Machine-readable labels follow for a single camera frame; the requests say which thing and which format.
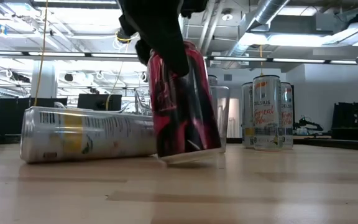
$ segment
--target ceiling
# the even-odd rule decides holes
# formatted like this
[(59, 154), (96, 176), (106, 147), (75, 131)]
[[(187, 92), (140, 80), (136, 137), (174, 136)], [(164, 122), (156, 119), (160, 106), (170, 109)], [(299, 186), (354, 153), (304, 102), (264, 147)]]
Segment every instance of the ceiling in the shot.
[[(240, 38), (238, 25), (244, 14), (256, 9), (258, 0), (227, 0), (224, 8), (231, 9), (233, 18), (229, 21), (218, 19), (213, 40), (208, 47), (208, 53), (224, 53), (232, 49)], [(45, 8), (42, 2), (25, 0), (0, 0), (0, 25), (4, 25), (5, 35), (0, 38), (0, 50), (39, 52), (42, 49), (42, 33)], [(324, 12), (348, 11), (358, 7), (358, 1), (312, 1), (292, 0), (284, 7), (279, 15), (313, 16), (317, 10)], [(56, 1), (50, 5), (47, 14), (47, 42), (48, 52), (120, 52), (135, 53), (134, 44), (138, 37), (134, 37), (128, 45), (122, 45), (115, 39), (119, 30), (118, 21), (121, 11), (117, 7), (97, 4), (59, 4)], [(184, 38), (194, 43), (200, 41), (205, 20), (205, 13), (193, 14), (189, 21), (185, 21)], [(248, 48), (247, 54), (258, 57), (260, 49)], [(358, 47), (286, 47), (263, 45), (264, 57), (282, 58), (321, 58), (326, 59), (355, 59)], [(250, 63), (249, 67), (259, 67), (260, 63)], [(285, 68), (282, 63), (265, 63), (265, 67)], [(120, 73), (117, 86), (146, 85), (139, 75), (146, 71), (146, 67), (138, 62), (86, 62), (57, 60), (56, 67), (60, 70), (59, 85), (83, 85), (83, 83), (64, 82), (66, 73), (80, 73), (93, 76), (95, 85), (113, 85)], [(1, 59), (0, 84), (17, 83), (6, 76), (6, 70), (18, 72), (32, 78), (33, 65), (31, 60)], [(5, 88), (8, 93), (21, 96), (29, 89)], [(89, 90), (60, 90), (59, 95), (76, 95)]]

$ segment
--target wooden table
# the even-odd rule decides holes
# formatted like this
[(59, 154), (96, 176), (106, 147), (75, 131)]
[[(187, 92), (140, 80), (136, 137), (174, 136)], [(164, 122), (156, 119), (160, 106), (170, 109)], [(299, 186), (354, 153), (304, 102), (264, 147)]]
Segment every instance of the wooden table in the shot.
[(228, 145), (210, 161), (27, 165), (0, 146), (0, 224), (358, 224), (358, 151)]

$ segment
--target ceiling pipe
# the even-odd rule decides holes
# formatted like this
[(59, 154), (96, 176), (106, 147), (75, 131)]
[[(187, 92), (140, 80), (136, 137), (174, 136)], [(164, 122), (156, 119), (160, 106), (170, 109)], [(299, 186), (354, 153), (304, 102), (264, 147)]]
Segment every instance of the ceiling pipe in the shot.
[(209, 45), (211, 43), (212, 37), (215, 33), (215, 29), (216, 29), (216, 25), (218, 24), (219, 18), (220, 18), (220, 14), (222, 14), (222, 10), (223, 10), (223, 6), (224, 6), (224, 2), (225, 0), (220, 0), (218, 3), (218, 9), (216, 10), (215, 13), (215, 17), (214, 20), (212, 22), (211, 25), (211, 30), (208, 33), (208, 37), (206, 38), (206, 42), (205, 42), (205, 47), (201, 50), (201, 53), (203, 53), (203, 55), (206, 55)]
[[(290, 0), (261, 0), (258, 8), (254, 11), (254, 17), (246, 20), (245, 32), (248, 32), (258, 26), (270, 23), (289, 2)], [(242, 38), (245, 38), (245, 34), (227, 53), (227, 56), (241, 57), (245, 54), (249, 46), (241, 44)], [(233, 62), (223, 63), (222, 68), (228, 69), (232, 64)]]
[(208, 9), (206, 11), (206, 19), (205, 19), (205, 23), (204, 23), (204, 27), (203, 27), (203, 31), (201, 31), (201, 36), (200, 36), (200, 41), (198, 42), (197, 48), (199, 50), (201, 50), (201, 48), (203, 47), (203, 43), (204, 43), (204, 39), (205, 39), (205, 35), (206, 32), (208, 31), (208, 27), (209, 27), (209, 22), (211, 21), (212, 18), (212, 14), (214, 11), (214, 4), (209, 4), (208, 5)]

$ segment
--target desk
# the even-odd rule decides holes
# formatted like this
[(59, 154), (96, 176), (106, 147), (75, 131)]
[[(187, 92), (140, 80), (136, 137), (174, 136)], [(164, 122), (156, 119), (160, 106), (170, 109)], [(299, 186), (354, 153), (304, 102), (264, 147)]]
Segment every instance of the desk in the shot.
[(358, 151), (228, 145), (166, 168), (154, 157), (27, 165), (0, 146), (0, 224), (358, 224)]

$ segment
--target exposed duct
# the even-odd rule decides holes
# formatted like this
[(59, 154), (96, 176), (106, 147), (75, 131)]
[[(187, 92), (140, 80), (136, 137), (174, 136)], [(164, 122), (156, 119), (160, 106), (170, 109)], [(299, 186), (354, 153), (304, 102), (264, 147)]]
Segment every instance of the exposed duct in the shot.
[[(253, 18), (243, 18), (243, 21), (245, 20), (245, 30), (243, 30), (245, 34), (242, 35), (239, 41), (228, 52), (227, 56), (242, 56), (249, 47), (248, 45), (242, 44), (242, 39), (246, 38), (246, 32), (258, 26), (270, 23), (274, 19), (274, 17), (281, 11), (281, 9), (288, 4), (288, 2), (290, 2), (290, 0), (261, 0), (259, 2), (258, 8), (255, 11), (251, 12)], [(232, 63), (233, 62), (223, 63), (223, 67), (225, 69), (228, 69), (232, 65)]]

